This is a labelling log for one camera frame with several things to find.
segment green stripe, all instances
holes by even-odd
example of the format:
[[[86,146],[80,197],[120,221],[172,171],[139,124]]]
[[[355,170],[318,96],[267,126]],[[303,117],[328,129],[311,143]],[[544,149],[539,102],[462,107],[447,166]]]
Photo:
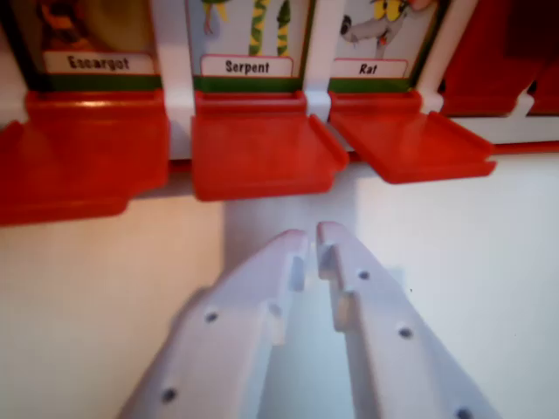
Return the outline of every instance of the green stripe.
[[[194,89],[206,93],[282,93],[303,88],[302,78],[232,78],[194,76]]]
[[[328,90],[335,93],[405,93],[409,79],[330,79]]]

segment red shelf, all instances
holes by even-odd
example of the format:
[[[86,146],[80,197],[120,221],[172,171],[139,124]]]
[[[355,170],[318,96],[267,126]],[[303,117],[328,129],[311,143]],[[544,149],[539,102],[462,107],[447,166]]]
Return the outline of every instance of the red shelf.
[[[197,93],[192,179],[203,201],[328,191],[348,154],[301,92]]]
[[[438,113],[416,93],[334,94],[330,123],[389,183],[489,175],[493,145]]]
[[[0,224],[122,212],[168,176],[162,92],[29,93],[0,133]]]

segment white background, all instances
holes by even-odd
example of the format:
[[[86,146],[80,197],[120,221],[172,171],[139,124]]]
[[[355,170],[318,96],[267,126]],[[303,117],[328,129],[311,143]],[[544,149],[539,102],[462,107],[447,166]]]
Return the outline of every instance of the white background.
[[[411,74],[435,10],[436,4],[432,4],[427,9],[419,12],[409,11],[402,28],[386,47],[384,58],[408,60],[409,65],[405,72],[405,77],[409,77]],[[370,3],[370,0],[348,0],[344,13],[351,17],[352,24],[361,24],[373,17],[373,5]],[[336,57],[374,58],[375,51],[376,38],[364,39],[357,44],[351,44],[340,35]]]
[[[326,195],[229,203],[198,202],[179,176],[122,216],[0,229],[0,417],[114,417],[191,293],[320,220],[393,272],[504,418],[558,417],[559,155],[498,161],[488,178],[399,186],[356,164]],[[318,280],[294,301],[275,417],[350,417],[329,304]]]
[[[278,56],[278,12],[284,0],[271,0],[266,12],[262,55]],[[200,75],[200,58],[204,54],[248,55],[251,39],[253,0],[225,2],[229,22],[224,23],[216,8],[211,11],[213,34],[204,34],[205,12],[200,0],[188,0],[189,36],[192,72]],[[293,58],[293,76],[299,77],[300,59],[305,39],[310,0],[291,0],[291,23],[288,29],[289,56]]]

